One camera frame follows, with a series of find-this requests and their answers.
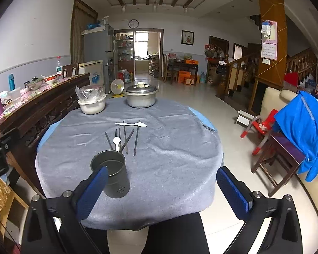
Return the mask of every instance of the framed picture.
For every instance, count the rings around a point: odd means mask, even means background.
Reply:
[[[194,32],[182,30],[181,31],[181,43],[184,45],[193,45],[194,43]]]

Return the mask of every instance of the dark gray cylindrical container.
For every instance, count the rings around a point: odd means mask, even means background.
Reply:
[[[100,166],[107,166],[109,179],[104,192],[111,198],[122,198],[130,190],[130,181],[127,177],[125,157],[122,153],[106,150],[96,154],[91,161],[92,171]]]

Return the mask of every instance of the person's leg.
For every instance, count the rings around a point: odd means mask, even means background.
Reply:
[[[209,254],[199,213],[152,225],[142,254]]]
[[[87,227],[85,227],[85,230],[102,254],[110,254],[109,244],[107,243],[107,230]]]

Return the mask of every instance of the spoon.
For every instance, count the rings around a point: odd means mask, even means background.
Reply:
[[[125,126],[138,126],[138,127],[146,127],[147,125],[143,122],[137,122],[134,124],[128,124],[128,123],[116,123],[116,125],[125,125]]]
[[[119,152],[119,144],[121,142],[120,137],[116,136],[115,138],[113,138],[113,143],[116,145],[116,151]]]

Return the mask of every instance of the dark wooden table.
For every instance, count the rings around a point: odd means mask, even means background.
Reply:
[[[256,164],[252,167],[251,172],[255,173],[258,168],[261,168],[264,174],[268,177],[273,184],[274,189],[269,192],[269,197],[272,197],[284,184],[286,184],[293,175],[297,172],[300,164],[305,159],[305,155],[294,146],[282,133],[272,132],[268,142],[265,144],[265,149],[261,154]],[[280,165],[287,172],[286,176],[280,183],[277,183],[272,175],[265,168],[264,164],[269,163],[273,165],[278,161]]]
[[[194,73],[194,86],[197,85],[198,65],[196,65],[196,64],[186,64],[184,62],[180,63],[180,62],[173,61],[173,62],[168,62],[167,63],[167,69],[169,70],[169,68],[170,68],[171,72],[175,71],[174,68],[179,68],[180,70],[187,69],[187,71],[195,70],[195,73]]]
[[[7,162],[37,192],[43,194],[35,170],[36,149],[48,127],[68,112],[79,108],[75,86],[89,85],[89,73],[58,84],[24,103],[7,117],[0,119],[0,137],[18,128],[20,139],[7,153]]]

